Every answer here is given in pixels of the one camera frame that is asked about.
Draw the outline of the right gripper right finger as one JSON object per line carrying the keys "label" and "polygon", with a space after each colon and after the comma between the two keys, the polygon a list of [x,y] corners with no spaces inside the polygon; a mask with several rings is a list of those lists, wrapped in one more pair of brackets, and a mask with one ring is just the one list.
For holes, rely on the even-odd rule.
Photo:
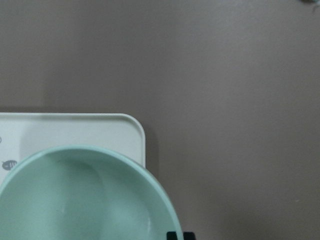
{"label": "right gripper right finger", "polygon": [[196,235],[194,232],[185,231],[185,232],[183,232],[183,239],[184,240],[196,240]]}

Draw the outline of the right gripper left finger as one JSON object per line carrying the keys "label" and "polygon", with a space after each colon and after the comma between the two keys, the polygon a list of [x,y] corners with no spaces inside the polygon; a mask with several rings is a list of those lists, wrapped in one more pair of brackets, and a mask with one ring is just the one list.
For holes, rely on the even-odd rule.
{"label": "right gripper left finger", "polygon": [[167,240],[177,240],[177,233],[175,231],[168,231],[166,233]]}

